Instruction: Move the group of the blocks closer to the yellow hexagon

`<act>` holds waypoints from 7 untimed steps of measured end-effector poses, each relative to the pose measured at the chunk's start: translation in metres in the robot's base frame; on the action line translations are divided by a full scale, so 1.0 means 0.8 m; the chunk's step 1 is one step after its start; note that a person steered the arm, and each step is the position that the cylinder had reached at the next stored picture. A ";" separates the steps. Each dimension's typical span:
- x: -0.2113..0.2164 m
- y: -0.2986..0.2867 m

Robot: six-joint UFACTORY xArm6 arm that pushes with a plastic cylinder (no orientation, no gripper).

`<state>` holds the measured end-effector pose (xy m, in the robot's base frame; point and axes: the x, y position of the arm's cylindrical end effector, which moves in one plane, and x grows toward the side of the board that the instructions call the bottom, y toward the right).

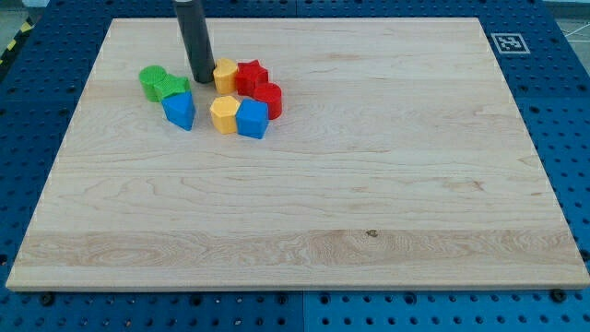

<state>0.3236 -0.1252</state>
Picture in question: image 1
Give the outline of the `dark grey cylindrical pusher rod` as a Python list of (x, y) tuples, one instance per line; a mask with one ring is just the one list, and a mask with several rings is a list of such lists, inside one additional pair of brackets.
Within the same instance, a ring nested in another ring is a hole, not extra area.
[(173, 0), (172, 5), (194, 80), (198, 83), (212, 82), (215, 61), (202, 1)]

